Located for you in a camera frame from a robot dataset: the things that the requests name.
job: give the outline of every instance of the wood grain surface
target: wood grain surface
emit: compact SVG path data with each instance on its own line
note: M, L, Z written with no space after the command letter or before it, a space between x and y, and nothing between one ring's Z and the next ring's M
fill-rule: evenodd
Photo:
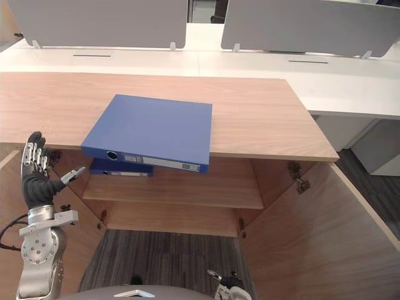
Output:
M16 217L27 212L21 193L21 153L18 152L0 169L0 228ZM53 172L52 179L58 178ZM84 275L86 267L99 244L105 229L98 230L97 217L67 187L54 198L54 205L59 208L70 204L79 213L79 222L75 226L64 226L67 234L67 249L64 253L64 281L62 295L75 293ZM4 236L4 243L20 246L18 226L14 226ZM21 277L23 261L20 252L0 249L0 298L14 299Z
M17 22L7 1L0 1L0 42L15 41L14 33L20 33Z
M211 157L206 174L156 167L153 177L92 175L83 199L262 209L250 159Z
M102 203L102 209L107 210L105 223L108 229L210 236L238 235L236 218L231 208L117 201L93 202Z
M399 299L390 230L334 164L304 179L310 190L290 187L241 240L260 299Z
M335 161L338 155L283 79L0 73L0 142L78 148L115 94L212 103L210 152L235 158Z
M293 179L288 169L289 161L252 159L251 162L264 209L268 209L268 207L293 184ZM300 170L301 175L305 174L315 164L315 162L312 161L299 161L298 163L300 163L302 168ZM235 212L236 216L243 219L244 225L247 226L253 222L263 210L235 209Z

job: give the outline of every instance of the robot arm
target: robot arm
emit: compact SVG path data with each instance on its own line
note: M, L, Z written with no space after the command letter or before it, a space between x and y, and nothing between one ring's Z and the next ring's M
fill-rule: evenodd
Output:
M78 221L78 213L55 213L53 196L75 180L85 167L67 173L59 180L49 180L46 140L40 132L28 139L21 162L22 195L28 208L28 226L19 231L24 237L21 255L24 267L16 299L53 300L59 297L63 280L63 253L66 235L60 229Z

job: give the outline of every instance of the gray carpet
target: gray carpet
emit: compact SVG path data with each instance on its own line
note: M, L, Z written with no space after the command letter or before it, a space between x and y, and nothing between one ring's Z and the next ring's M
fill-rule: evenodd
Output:
M369 175L351 150L339 156L337 166L400 239L400 177Z
M123 230L107 230L79 291L129 284L133 275L140 275L143 284L178 286L214 296L218 283L207 269L221 275L236 271L255 299L236 238Z

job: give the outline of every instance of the gray desk divider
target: gray desk divider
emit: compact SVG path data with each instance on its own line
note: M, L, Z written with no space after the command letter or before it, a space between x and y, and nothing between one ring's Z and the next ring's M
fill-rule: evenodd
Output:
M7 1L32 46L185 46L187 0Z
M400 8L324 0L229 0L223 49L381 57L400 37Z

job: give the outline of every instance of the wooden shelf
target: wooden shelf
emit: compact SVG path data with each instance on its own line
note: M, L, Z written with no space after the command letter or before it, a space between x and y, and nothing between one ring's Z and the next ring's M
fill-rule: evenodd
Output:
M83 199L225 208L264 207L250 159L212 157L206 174L156 168L150 178L91 176Z
M102 204L109 229L238 236L231 208L116 201Z
M79 149L115 94L127 94L212 103L212 156L338 159L282 79L4 72L1 81L3 143L25 144L36 124L48 147Z

